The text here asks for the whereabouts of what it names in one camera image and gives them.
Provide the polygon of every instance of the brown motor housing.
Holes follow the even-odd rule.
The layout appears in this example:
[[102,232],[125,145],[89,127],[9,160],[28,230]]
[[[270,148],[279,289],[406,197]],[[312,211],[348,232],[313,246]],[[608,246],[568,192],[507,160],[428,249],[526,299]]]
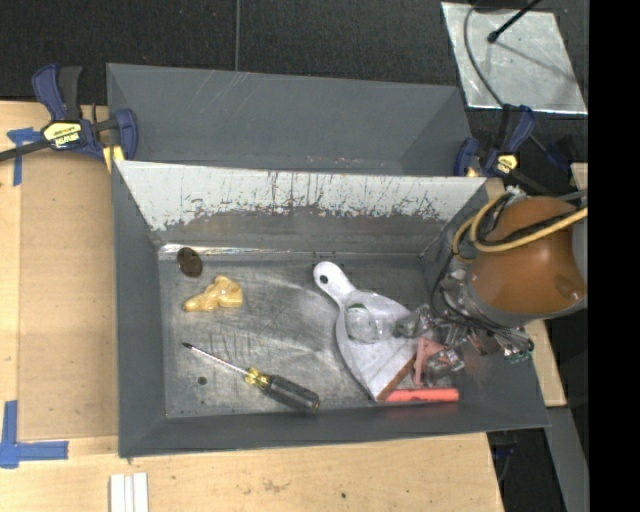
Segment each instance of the brown motor housing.
[[[551,197],[523,199],[502,212],[487,241],[570,213],[575,207]],[[471,267],[471,284],[487,305],[509,313],[552,315],[579,302],[587,285],[573,256],[569,226],[540,240],[501,252],[479,252]]]

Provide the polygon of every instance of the black floor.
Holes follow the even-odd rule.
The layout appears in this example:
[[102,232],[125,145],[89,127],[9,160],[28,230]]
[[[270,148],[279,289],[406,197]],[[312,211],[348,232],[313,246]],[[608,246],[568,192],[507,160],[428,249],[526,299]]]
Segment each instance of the black floor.
[[[589,1],[543,0],[536,9],[556,15],[588,105]],[[83,66],[79,99],[98,104],[106,103],[107,62],[460,86],[435,0],[68,0],[3,2],[2,11],[2,99],[32,99],[31,75],[51,62]],[[494,111],[469,110],[468,118],[478,138],[494,134],[500,123]],[[588,161],[586,118],[540,114],[538,119],[535,135],[542,143],[571,136],[573,159]],[[568,177],[550,168],[532,144],[522,147],[521,170],[557,193],[571,189]],[[588,456],[587,315],[548,326]],[[516,438],[504,474],[507,511],[562,511],[543,432],[521,431]],[[501,440],[499,434],[491,439]],[[503,463],[497,461],[499,473]]]

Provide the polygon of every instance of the blue tape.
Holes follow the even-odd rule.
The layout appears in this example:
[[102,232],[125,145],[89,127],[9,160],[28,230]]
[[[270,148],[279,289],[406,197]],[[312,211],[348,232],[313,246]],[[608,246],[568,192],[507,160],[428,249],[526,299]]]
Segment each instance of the blue tape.
[[[7,137],[16,147],[28,144],[30,142],[38,142],[42,139],[40,132],[33,128],[20,128],[18,130],[9,130]],[[13,186],[16,187],[22,183],[22,157],[17,156],[13,164]]]
[[18,401],[4,404],[2,422],[2,442],[0,443],[0,468],[15,469],[20,462],[30,460],[68,459],[69,441],[45,441],[38,443],[18,443]]

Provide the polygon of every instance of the wooden table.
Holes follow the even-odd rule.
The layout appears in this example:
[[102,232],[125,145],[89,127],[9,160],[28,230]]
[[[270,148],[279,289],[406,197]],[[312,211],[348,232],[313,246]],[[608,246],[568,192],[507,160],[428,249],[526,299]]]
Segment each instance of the wooden table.
[[[9,129],[47,121],[37,103],[0,102],[0,150],[12,147]],[[23,164],[20,187],[13,162],[0,164],[0,400],[18,399],[19,440],[70,444],[68,460],[0,469],[1,510],[107,510],[109,476],[137,472],[148,473],[152,512],[503,510],[484,434],[120,459],[113,305],[104,303],[112,256],[100,245],[111,236],[107,172],[47,150]],[[100,251],[106,277],[93,276],[82,251],[69,265],[78,249]],[[530,333],[545,401],[564,405],[544,324]]]

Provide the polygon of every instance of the screwdriver handle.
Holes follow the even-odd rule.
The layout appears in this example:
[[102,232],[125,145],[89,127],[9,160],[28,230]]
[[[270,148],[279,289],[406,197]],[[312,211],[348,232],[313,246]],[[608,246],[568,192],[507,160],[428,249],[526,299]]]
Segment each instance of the screwdriver handle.
[[262,391],[269,397],[280,403],[302,409],[308,413],[315,414],[320,406],[320,397],[313,391],[291,382],[279,375],[267,375],[267,383]]

